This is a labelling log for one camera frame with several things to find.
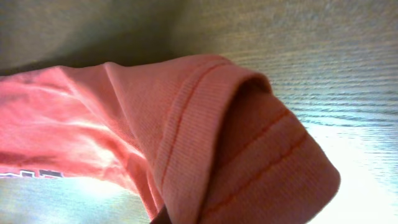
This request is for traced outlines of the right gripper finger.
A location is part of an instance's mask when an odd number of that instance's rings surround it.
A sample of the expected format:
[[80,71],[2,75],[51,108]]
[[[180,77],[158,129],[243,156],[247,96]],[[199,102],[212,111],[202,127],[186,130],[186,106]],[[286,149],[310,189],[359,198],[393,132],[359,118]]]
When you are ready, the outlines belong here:
[[151,220],[150,224],[172,224],[166,206],[164,206],[157,216]]

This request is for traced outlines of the orange-red t-shirt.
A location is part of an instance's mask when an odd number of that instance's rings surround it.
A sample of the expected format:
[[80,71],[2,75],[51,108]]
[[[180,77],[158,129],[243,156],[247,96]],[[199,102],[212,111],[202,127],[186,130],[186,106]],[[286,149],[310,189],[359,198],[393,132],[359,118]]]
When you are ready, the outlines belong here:
[[340,186],[267,78],[217,55],[2,77],[1,175],[107,180],[173,223],[306,223]]

